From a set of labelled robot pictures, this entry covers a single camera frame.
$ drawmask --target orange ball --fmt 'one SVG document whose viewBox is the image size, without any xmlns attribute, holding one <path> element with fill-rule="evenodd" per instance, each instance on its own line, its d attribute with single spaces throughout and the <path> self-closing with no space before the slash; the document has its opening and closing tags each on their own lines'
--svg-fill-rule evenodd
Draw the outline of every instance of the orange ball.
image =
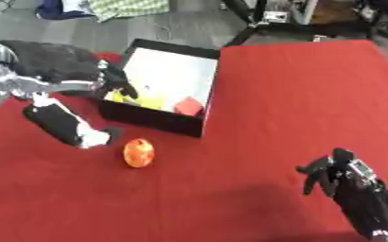
<svg viewBox="0 0 388 242">
<path fill-rule="evenodd" d="M 145 139 L 131 140 L 123 149 L 123 157 L 129 166 L 145 167 L 154 159 L 154 147 Z"/>
</svg>

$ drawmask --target white object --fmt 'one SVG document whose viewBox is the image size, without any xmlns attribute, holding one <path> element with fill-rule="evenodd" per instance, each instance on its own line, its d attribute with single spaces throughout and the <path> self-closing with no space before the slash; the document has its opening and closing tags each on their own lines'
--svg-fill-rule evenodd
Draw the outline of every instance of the white object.
<svg viewBox="0 0 388 242">
<path fill-rule="evenodd" d="M 124 70 L 130 82 L 165 98 L 163 111 L 174 112 L 189 96 L 206 106 L 217 66 L 217 60 L 137 48 Z"/>
<path fill-rule="evenodd" d="M 89 8 L 88 0 L 62 0 L 63 12 L 81 11 L 86 14 L 93 14 Z"/>
<path fill-rule="evenodd" d="M 264 18 L 271 23 L 287 23 L 289 14 L 285 11 L 265 11 Z"/>
</svg>

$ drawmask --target robotic hand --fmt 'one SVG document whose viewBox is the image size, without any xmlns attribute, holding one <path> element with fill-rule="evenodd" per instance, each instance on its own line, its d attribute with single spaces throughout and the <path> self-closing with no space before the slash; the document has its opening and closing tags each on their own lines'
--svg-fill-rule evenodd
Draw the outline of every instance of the robotic hand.
<svg viewBox="0 0 388 242">
<path fill-rule="evenodd" d="M 0 42 L 0 104 L 13 96 L 32 102 L 24 115 L 67 145 L 88 148 L 110 144 L 120 131 L 95 130 L 53 93 L 102 98 L 118 90 L 137 98 L 125 73 L 91 52 L 51 43 Z"/>
<path fill-rule="evenodd" d="M 359 234 L 371 241 L 388 242 L 388 188 L 353 152 L 335 148 L 332 155 L 296 170 L 307 175 L 305 195 L 318 182 Z"/>
</svg>

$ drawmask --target yellow object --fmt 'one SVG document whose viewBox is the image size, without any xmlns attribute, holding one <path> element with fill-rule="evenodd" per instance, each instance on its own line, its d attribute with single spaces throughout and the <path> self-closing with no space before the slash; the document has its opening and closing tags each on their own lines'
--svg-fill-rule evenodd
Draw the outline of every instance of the yellow object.
<svg viewBox="0 0 388 242">
<path fill-rule="evenodd" d="M 136 83 L 132 83 L 135 90 L 138 92 L 138 98 L 133 99 L 128 95 L 122 95 L 119 90 L 113 90 L 106 94 L 105 100 L 119 102 L 119 103 L 132 103 L 139 105 L 143 108 L 162 110 L 165 98 L 161 94 L 155 94 L 148 87 L 141 86 Z"/>
</svg>

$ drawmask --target black box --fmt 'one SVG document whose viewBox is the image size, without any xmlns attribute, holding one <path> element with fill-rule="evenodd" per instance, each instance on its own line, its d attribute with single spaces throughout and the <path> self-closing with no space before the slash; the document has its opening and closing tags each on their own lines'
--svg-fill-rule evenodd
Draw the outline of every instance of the black box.
<svg viewBox="0 0 388 242">
<path fill-rule="evenodd" d="M 155 50 L 152 52 L 166 52 L 175 53 L 184 56 L 190 56 L 198 58 L 198 61 L 214 62 L 219 59 L 220 51 L 212 49 L 202 49 L 196 47 L 190 47 L 185 45 L 171 44 L 171 43 L 159 43 L 154 41 L 146 41 L 136 39 L 132 45 L 127 49 L 124 55 L 123 68 L 131 61 L 135 51 L 142 48 L 142 51 Z M 169 72 L 178 71 L 174 66 L 169 66 Z M 104 118 L 112 119 L 115 121 L 128 122 L 141 126 L 148 126 L 157 128 L 159 130 L 166 130 L 172 132 L 178 132 L 194 137 L 201 137 L 203 135 L 203 129 L 205 126 L 206 117 L 210 111 L 211 97 L 213 90 L 213 81 L 216 68 L 213 71 L 213 77 L 209 81 L 210 87 L 206 91 L 206 95 L 203 93 L 203 99 L 206 99 L 203 105 L 203 111 L 196 116 L 183 115 L 176 112 L 159 111 L 149 108 L 143 108 L 126 103 L 117 103 L 113 101 L 101 100 L 99 103 L 99 110 Z M 131 79 L 131 73 L 127 71 L 128 79 Z"/>
</svg>

